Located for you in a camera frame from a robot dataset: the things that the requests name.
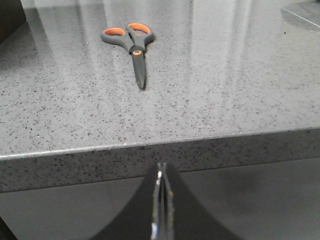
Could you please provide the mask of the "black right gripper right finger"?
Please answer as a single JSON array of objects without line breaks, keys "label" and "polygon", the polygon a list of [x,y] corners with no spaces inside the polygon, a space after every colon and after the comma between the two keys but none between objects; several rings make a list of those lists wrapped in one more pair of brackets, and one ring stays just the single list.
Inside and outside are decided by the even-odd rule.
[{"label": "black right gripper right finger", "polygon": [[200,203],[171,163],[162,165],[164,222],[168,240],[238,240]]}]

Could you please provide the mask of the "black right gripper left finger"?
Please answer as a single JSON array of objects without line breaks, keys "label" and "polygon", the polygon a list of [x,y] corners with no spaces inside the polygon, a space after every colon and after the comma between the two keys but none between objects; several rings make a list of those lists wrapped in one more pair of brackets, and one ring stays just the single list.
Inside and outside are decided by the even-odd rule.
[{"label": "black right gripper left finger", "polygon": [[126,206],[91,239],[158,240],[162,216],[162,176],[162,164],[152,165]]}]

